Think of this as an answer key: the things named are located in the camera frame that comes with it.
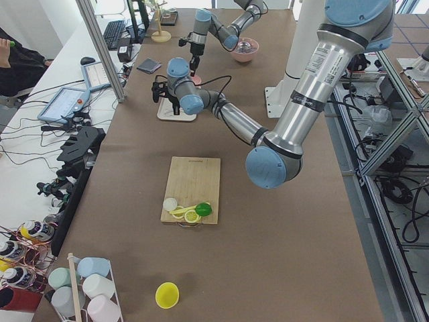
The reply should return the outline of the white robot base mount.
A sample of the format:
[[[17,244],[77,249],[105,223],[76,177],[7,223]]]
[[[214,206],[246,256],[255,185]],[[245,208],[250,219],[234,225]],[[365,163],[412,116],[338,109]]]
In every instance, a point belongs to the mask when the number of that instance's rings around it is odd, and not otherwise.
[[[318,43],[318,27],[325,18],[324,5],[323,0],[302,2],[284,77],[276,87],[265,88],[265,104],[269,118],[279,118],[282,115],[311,58]]]

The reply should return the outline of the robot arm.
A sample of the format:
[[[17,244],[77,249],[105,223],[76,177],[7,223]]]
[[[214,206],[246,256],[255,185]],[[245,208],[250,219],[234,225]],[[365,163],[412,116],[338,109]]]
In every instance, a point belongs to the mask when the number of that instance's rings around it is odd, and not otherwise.
[[[179,46],[190,44],[190,76],[194,76],[200,57],[204,54],[208,33],[212,34],[227,51],[233,51],[242,32],[265,15],[264,1],[235,1],[244,10],[229,25],[223,24],[218,17],[207,9],[198,9],[194,17],[193,30],[179,40]]]
[[[351,58],[388,48],[393,36],[393,1],[325,1],[318,43],[273,130],[254,121],[218,91],[196,85],[189,63],[173,58],[167,67],[166,96],[188,115],[212,111],[252,146],[245,162],[251,181],[273,189],[302,168],[302,143]]]

